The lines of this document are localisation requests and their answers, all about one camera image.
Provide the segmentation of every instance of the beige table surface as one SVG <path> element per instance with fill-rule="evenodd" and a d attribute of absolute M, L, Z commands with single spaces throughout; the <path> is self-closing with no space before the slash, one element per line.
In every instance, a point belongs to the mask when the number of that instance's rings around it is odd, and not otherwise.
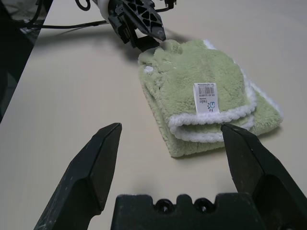
<path fill-rule="evenodd" d="M 168 38 L 209 39 L 233 57 L 284 110 L 261 138 L 307 195 L 307 1 L 178 0 L 162 13 Z M 46 24 L 101 20 L 92 5 L 54 0 Z M 235 192 L 224 150 L 169 156 L 137 76 L 139 52 L 110 25 L 42 30 L 0 124 L 0 229 L 31 230 L 71 159 L 101 127 L 123 124 L 106 208 L 90 230 L 110 228 L 119 194 L 154 201 Z"/>

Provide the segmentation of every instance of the white tag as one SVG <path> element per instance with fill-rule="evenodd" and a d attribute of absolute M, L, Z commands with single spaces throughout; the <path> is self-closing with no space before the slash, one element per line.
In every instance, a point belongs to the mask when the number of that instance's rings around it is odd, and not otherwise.
<path fill-rule="evenodd" d="M 220 113 L 215 83 L 195 83 L 193 91 L 197 114 Z"/>

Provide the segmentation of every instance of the robotic hand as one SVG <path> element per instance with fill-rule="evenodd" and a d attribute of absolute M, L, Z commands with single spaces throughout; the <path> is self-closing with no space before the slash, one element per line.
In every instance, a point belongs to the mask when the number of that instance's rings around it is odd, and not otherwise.
<path fill-rule="evenodd" d="M 93 0 L 99 7 L 102 17 L 108 21 L 115 33 L 126 44 L 141 51 L 159 46 L 155 40 L 166 39 L 162 19 L 158 12 L 174 8 L 177 0 L 164 0 L 166 8 L 155 10 L 152 0 Z M 147 35 L 138 38 L 135 30 Z"/>

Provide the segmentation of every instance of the black cable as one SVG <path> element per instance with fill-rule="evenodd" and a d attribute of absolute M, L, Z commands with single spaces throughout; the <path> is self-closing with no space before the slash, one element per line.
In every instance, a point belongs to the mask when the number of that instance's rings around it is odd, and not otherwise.
<path fill-rule="evenodd" d="M 157 13 L 160 13 L 160 12 L 166 12 L 166 11 L 168 11 L 168 10 L 170 10 L 168 7 L 166 7 L 166 8 L 163 8 L 163 9 L 157 9 L 157 10 L 155 10 Z"/>
<path fill-rule="evenodd" d="M 4 26 L 7 26 L 8 24 L 13 24 L 15 27 L 18 28 L 39 28 L 39 29 L 76 29 L 76 28 L 82 28 L 82 27 L 89 27 L 89 26 L 98 26 L 98 25 L 104 25 L 107 24 L 108 22 L 103 20 L 103 21 L 97 21 L 97 22 L 91 22 L 91 23 L 83 23 L 83 24 L 78 24 L 78 25 L 43 25 L 43 24 L 34 24 L 41 12 L 42 6 L 43 6 L 43 0 L 39 0 L 37 10 L 35 12 L 34 17 L 28 22 L 19 22 L 15 20 L 5 20 L 5 21 L 0 21 L 0 24 L 4 24 Z M 87 6 L 83 7 L 78 0 L 76 0 L 77 5 L 81 10 L 88 11 L 91 8 L 90 0 L 86 0 Z"/>
<path fill-rule="evenodd" d="M 75 0 L 75 1 L 76 1 L 76 4 L 78 5 L 78 7 L 79 7 L 81 10 L 83 10 L 83 11 L 88 11 L 88 10 L 90 10 L 90 8 L 91 8 L 90 0 L 86 0 L 86 3 L 87 3 L 87 6 L 86 6 L 86 7 L 82 6 L 81 3 L 79 2 L 79 0 Z"/>
<path fill-rule="evenodd" d="M 108 24 L 107 21 L 97 21 L 97 22 L 91 22 L 91 23 L 83 23 L 78 25 L 42 25 L 42 24 L 33 24 L 29 25 L 28 23 L 18 22 L 18 21 L 5 21 L 6 24 L 11 23 L 14 24 L 18 28 L 39 28 L 39 29 L 75 29 L 75 28 L 81 28 L 81 27 L 89 27 L 89 26 L 98 26 L 98 25 L 104 25 Z"/>
<path fill-rule="evenodd" d="M 44 2 L 43 0 L 39 0 L 34 17 L 28 22 L 29 25 L 33 25 L 37 21 L 40 15 L 40 11 L 42 10 L 43 2 Z"/>

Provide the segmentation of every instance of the folded towel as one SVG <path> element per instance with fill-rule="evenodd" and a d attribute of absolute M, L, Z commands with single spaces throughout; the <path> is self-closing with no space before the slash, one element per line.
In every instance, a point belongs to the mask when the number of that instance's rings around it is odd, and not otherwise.
<path fill-rule="evenodd" d="M 283 120 L 277 104 L 207 40 L 169 40 L 163 49 L 142 53 L 139 64 L 143 91 L 172 157 L 224 146 L 221 123 L 259 135 Z M 216 83 L 219 113 L 196 112 L 195 83 Z"/>

